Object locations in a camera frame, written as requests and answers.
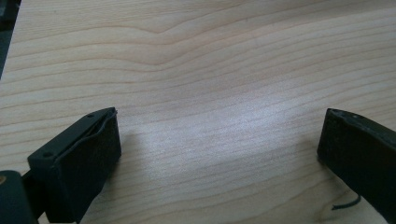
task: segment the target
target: black mechanical part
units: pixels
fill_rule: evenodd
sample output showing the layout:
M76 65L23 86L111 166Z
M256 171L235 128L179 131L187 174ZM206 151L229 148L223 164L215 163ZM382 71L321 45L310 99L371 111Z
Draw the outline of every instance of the black mechanical part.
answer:
M318 157L388 223L396 223L396 132L363 116L328 109Z
M21 175L15 171L0 171L0 223L37 223Z
M43 212L49 222L81 221L120 158L116 115L110 107L84 116L28 157L31 170L20 177L24 188L19 191L33 221ZM14 203L25 201L15 198ZM1 212L10 209L1 198ZM18 222L0 217L0 223Z

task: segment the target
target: screw hole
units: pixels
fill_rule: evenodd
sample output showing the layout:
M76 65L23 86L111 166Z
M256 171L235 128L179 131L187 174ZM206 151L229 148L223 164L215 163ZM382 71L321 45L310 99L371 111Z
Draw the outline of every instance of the screw hole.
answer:
M43 157L48 158L52 156L52 152L44 152Z
M7 177L5 175L0 175L0 185L2 185L4 182L6 182Z
M359 115L352 115L352 118L354 118L354 119L362 119L363 117L359 116Z

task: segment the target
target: wood grain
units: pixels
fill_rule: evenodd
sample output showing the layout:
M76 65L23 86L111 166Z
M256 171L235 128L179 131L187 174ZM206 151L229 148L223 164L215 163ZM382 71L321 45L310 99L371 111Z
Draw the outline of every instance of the wood grain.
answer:
M23 1L0 169L115 106L123 155L83 223L385 223L331 211L355 195L316 148L328 107L395 130L395 71L392 0Z

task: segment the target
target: wooden table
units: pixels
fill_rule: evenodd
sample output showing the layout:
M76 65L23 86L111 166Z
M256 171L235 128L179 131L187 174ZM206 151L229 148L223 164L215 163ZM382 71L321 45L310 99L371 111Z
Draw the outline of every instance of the wooden table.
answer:
M331 211L356 195L316 149L328 107L395 130L395 71L394 0L23 1L0 170L115 106L123 154L83 223L385 223Z

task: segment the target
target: light wood surface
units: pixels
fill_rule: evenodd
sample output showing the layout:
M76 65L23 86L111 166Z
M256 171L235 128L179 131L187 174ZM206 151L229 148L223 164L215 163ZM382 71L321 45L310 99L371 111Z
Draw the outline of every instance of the light wood surface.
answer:
M123 154L82 223L386 223L317 162L326 108L396 130L396 1L23 1L0 169L83 115ZM48 221L42 217L41 223Z

